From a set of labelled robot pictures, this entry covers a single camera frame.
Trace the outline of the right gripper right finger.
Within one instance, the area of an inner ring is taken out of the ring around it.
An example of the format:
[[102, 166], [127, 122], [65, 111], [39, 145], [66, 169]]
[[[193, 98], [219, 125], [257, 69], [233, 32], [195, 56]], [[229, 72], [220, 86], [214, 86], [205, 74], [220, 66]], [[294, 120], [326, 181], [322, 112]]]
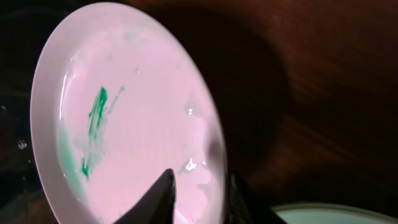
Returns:
[[286, 224], [237, 173], [228, 176], [228, 224]]

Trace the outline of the white plate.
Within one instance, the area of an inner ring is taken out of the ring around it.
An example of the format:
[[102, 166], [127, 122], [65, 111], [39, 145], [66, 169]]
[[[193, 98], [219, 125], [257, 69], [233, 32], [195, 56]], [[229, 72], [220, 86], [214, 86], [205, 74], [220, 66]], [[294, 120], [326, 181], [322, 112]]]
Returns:
[[60, 223], [114, 223], [166, 170], [175, 223], [223, 223], [218, 114], [180, 42], [146, 13], [99, 2], [46, 41], [30, 99], [35, 163]]
[[291, 203], [272, 210], [288, 224], [397, 224], [381, 213], [330, 203]]

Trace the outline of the white plate top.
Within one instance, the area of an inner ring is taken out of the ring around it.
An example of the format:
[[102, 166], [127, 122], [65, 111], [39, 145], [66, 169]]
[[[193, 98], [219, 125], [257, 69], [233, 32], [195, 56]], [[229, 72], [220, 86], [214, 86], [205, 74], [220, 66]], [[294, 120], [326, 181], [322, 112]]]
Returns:
[[223, 223], [218, 114], [180, 42], [146, 13], [99, 2], [46, 41], [30, 99], [35, 163], [60, 223], [114, 223], [166, 170], [175, 223]]

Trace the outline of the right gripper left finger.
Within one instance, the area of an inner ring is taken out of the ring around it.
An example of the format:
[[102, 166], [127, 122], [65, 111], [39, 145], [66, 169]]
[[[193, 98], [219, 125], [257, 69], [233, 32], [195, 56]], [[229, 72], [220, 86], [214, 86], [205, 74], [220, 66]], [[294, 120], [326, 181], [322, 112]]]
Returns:
[[115, 224], [173, 224], [176, 199], [174, 171], [166, 169], [141, 199]]

